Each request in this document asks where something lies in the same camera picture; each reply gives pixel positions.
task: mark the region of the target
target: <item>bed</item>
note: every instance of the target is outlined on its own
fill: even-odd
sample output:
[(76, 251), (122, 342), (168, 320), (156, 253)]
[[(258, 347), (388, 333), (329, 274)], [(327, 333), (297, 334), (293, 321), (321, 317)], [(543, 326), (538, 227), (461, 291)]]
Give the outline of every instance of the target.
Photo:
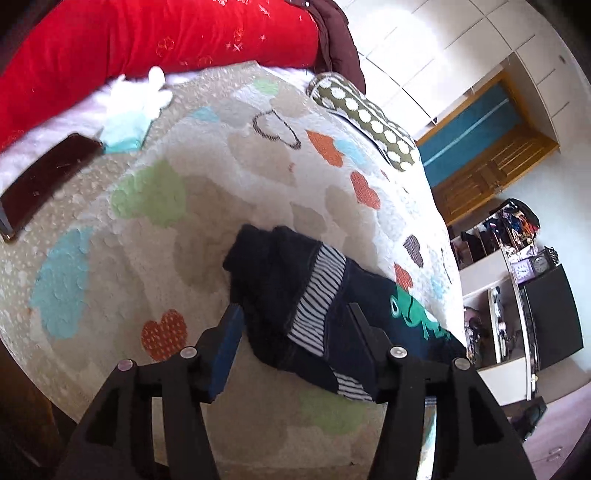
[[(146, 336), (190, 345), (217, 323), (228, 302), (221, 262), (247, 222), (333, 245), (404, 285), (464, 342), (459, 273), (422, 164), (392, 168), (305, 96), (312, 77), (252, 63), (167, 76), (173, 103), (143, 149), (97, 158), (15, 244), (0, 245), (2, 340), (69, 416), (81, 418), (119, 359), (157, 359)], [(96, 135), (108, 96), (105, 85), (4, 151), (0, 189), (67, 134)], [(253, 116), (268, 111), (276, 118), (262, 128), (281, 141), (253, 132)], [(282, 137), (291, 134), (300, 148)], [(331, 162), (335, 154), (342, 165)], [(145, 192), (170, 208), (153, 209)], [(363, 478), (384, 412), (261, 364), (243, 341), (226, 391), (204, 416), (225, 478)], [(435, 407), (426, 412), (419, 478), (430, 477), (434, 451)], [(154, 436), (165, 462), (158, 407)]]

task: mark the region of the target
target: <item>olive polka dot pillow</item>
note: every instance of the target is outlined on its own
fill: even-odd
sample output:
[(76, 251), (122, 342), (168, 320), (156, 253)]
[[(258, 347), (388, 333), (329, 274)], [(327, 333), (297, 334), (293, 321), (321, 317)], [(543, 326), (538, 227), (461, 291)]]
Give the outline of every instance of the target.
[(380, 107), (369, 101), (355, 85), (335, 72), (321, 73), (306, 93), (318, 105), (331, 110), (357, 127), (399, 171), (408, 170), (421, 157), (411, 136), (391, 122)]

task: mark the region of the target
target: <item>smartphone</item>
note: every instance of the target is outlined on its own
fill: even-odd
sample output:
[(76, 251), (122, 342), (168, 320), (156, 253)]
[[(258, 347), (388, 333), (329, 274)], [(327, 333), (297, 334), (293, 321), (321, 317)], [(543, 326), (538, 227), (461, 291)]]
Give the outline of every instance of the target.
[(27, 168), (0, 196), (0, 234), (14, 240), (37, 210), (81, 168), (102, 152), (103, 145), (71, 134)]

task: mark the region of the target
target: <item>orange heart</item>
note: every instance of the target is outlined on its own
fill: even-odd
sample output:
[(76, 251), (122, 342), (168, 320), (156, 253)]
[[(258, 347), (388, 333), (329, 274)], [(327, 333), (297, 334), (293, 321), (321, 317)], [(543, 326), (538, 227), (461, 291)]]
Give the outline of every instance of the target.
[(142, 328), (142, 346), (157, 362), (170, 358), (187, 345), (187, 325), (176, 310), (167, 310), (160, 323), (150, 320)]
[(357, 195), (357, 201), (374, 210), (379, 210), (380, 201), (376, 191), (369, 187), (368, 181), (361, 173), (354, 171), (351, 174), (351, 183)]
[(316, 151), (322, 155), (322, 158), (333, 167), (340, 168), (343, 166), (343, 154), (335, 148), (334, 138), (310, 130), (306, 130), (306, 133), (308, 133), (308, 138)]
[(396, 273), (396, 283), (408, 292), (413, 287), (413, 278), (397, 263), (394, 264), (394, 273)]

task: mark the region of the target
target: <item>red bedding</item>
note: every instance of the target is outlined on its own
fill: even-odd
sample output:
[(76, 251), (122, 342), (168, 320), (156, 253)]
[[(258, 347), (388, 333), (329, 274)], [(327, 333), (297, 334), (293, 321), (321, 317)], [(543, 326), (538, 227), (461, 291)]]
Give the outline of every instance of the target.
[(317, 50), (316, 23), (284, 0), (63, 0), (0, 77), (0, 151), (122, 73), (301, 68)]

